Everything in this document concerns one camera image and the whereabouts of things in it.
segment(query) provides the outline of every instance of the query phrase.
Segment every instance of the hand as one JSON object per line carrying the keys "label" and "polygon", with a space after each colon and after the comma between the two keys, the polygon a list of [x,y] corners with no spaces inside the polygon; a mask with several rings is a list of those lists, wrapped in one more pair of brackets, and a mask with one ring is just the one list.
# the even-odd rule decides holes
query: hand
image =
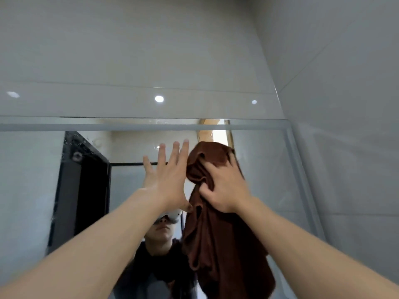
{"label": "hand", "polygon": [[160,144],[156,170],[152,168],[148,157],[143,157],[146,170],[143,187],[152,193],[157,203],[162,205],[162,212],[176,209],[192,212],[193,207],[186,200],[183,191],[186,180],[188,145],[188,140],[185,140],[179,153],[180,145],[175,141],[169,162],[166,164],[165,144]]}
{"label": "hand", "polygon": [[240,204],[250,199],[251,192],[241,175],[233,153],[230,162],[225,166],[215,167],[213,164],[201,160],[213,178],[215,188],[209,190],[207,184],[200,186],[200,194],[218,211],[223,213],[237,213]]}

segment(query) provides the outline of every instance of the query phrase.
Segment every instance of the recessed ceiling light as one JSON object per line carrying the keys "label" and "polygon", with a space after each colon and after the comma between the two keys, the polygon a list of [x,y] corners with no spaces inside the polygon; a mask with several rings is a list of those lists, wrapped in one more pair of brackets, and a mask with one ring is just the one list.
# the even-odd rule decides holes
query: recessed ceiling light
{"label": "recessed ceiling light", "polygon": [[19,94],[17,94],[16,92],[14,92],[14,91],[7,91],[7,94],[9,95],[9,96],[11,96],[12,98],[19,98]]}
{"label": "recessed ceiling light", "polygon": [[162,102],[164,101],[164,97],[163,97],[163,96],[160,96],[160,95],[157,95],[157,96],[155,97],[155,101],[158,102],[158,103],[162,103]]}

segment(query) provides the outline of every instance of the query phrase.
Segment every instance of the brown towel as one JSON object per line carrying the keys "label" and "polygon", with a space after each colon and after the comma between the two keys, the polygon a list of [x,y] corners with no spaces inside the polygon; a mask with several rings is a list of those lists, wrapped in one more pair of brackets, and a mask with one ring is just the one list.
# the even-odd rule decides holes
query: brown towel
{"label": "brown towel", "polygon": [[199,194],[202,183],[210,190],[212,177],[199,157],[221,166],[231,148],[215,142],[199,142],[187,162],[187,178],[195,183],[190,197],[194,211],[187,214],[183,252],[209,299],[266,299],[275,287],[267,264],[267,252],[243,220],[233,213],[215,210]]}

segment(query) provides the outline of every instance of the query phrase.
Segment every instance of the vr headset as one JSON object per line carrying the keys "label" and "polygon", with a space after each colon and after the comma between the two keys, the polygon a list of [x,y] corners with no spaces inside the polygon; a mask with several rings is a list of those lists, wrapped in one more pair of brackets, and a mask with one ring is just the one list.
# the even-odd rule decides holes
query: vr headset
{"label": "vr headset", "polygon": [[161,215],[158,216],[158,219],[154,222],[154,224],[159,223],[161,221],[161,219],[165,216],[167,216],[169,218],[171,223],[176,224],[179,222],[181,213],[182,213],[182,210],[174,210],[171,212],[162,213]]}

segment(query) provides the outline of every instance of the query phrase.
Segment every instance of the person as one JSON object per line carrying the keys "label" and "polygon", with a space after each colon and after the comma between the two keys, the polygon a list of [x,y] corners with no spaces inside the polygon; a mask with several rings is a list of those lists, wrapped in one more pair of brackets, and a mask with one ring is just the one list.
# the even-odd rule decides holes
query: person
{"label": "person", "polygon": [[[158,154],[154,180],[120,207],[3,286],[0,298],[106,299],[159,214],[192,210],[183,185],[188,141]],[[221,212],[235,212],[273,257],[298,298],[393,299],[399,286],[274,213],[251,195],[233,155],[225,166],[203,162],[215,187],[201,194]]]}
{"label": "person", "polygon": [[[156,178],[147,156],[143,188]],[[178,219],[165,215],[144,235],[134,258],[122,272],[113,289],[115,299],[196,299],[196,276],[179,240],[173,239]]]}

